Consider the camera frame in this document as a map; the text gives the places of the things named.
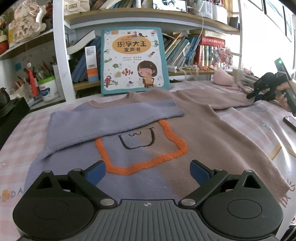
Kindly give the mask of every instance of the bookshelf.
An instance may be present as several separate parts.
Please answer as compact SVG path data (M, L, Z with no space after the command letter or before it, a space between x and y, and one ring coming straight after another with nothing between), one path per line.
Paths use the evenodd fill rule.
M54 40L54 30L50 29L35 38L18 43L0 55L0 60L13 58L25 51Z
M87 88L91 88L91 87L95 87L95 86L101 86L101 82L88 82L88 81L83 81L80 83L73 83L73 88L74 91L78 91L78 90L83 90L83 89L87 89Z
M156 22L179 24L188 26L191 29L202 26L200 16L191 15L183 12L159 10L152 8L116 8L103 9L89 12L81 12L67 15L64 23L69 29L93 26L97 24L123 23L123 22ZM225 34L237 34L240 31L224 23L213 19L204 18L204 28Z
M202 69L200 69L198 71L198 74L199 75L213 75L215 72L216 71L214 69L209 69L209 70L202 70ZM196 74L196 72L195 71L191 71L191 73L190 73L189 70L186 70L186 74L187 75L191 75L191 74ZM168 75L169 76L182 76L182 75L184 75L184 72L177 71L177 73L169 73Z
M127 26L145 26L159 27L163 33L181 32L184 30L192 30L202 27L202 18L200 16L191 15L189 13L166 11L151 8L117 8L103 9L89 12L81 12L64 16L64 6L62 2L55 0L53 4L54 15L54 42L56 48L56 56L59 66L60 76L62 76L62 86L67 101L75 101L75 91L99 86L99 82L88 83L72 83L69 63L67 59L65 34L69 41L75 41L83 37L87 32L95 29L96 34L104 28L110 27L127 27ZM204 29L219 32L223 34L240 36L240 44L242 45L242 21L240 11L240 30L233 28L227 24L204 18ZM238 53L241 64L241 52ZM199 71L199 74L214 74L213 70ZM184 75L180 73L170 73L171 77Z

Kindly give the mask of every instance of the checkered bedsheet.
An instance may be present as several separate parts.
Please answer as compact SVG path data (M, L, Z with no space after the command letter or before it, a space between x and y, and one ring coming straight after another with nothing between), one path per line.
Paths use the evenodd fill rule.
M170 91L196 87L212 88L217 92L237 92L216 86L211 81L171 84ZM20 236L12 221L12 211L23 194L28 169L43 149L50 114L57 110L71 110L91 99L109 102L124 96L97 95L78 99L72 104L62 103L30 113L19 123L0 151L0 240L15 241ZM277 234L280 239L296 213L296 133L282 121L284 116L291 114L275 104L263 101L249 107L228 108L216 113L269 155L291 185L281 201L284 221Z

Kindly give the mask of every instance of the orange outline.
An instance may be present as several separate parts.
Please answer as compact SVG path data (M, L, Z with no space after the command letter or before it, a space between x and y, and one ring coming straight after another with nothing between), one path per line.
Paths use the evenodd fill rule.
M173 160L175 158L178 158L188 152L188 146L186 142L178 137L175 133L173 133L169 123L165 120L159 120L158 123L163 127L163 131L165 133L165 136L172 142L176 144L176 146L179 148L179 150L168 153L168 154L162 154L150 161L144 161L140 163L136 163L130 167L116 167L112 164L110 161L109 155L103 145L102 137L99 137L95 141L95 145L99 150L99 153L101 154L102 160L106 164L106 171L113 174L118 174L122 176L128 176L131 174L134 174L136 172L153 168L158 166L161 163L164 163L166 161Z

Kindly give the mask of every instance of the blue gripper pad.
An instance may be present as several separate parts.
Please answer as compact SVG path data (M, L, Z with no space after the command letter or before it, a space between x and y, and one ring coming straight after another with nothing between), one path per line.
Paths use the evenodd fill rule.
M101 162L99 165L91 169L85 174L85 179L92 185L96 186L106 174L106 164Z

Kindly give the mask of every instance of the smartphone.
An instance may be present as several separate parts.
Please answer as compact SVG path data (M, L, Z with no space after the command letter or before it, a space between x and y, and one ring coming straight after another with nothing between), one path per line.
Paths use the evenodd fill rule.
M296 132L296 120L292 116L285 116L283 121Z

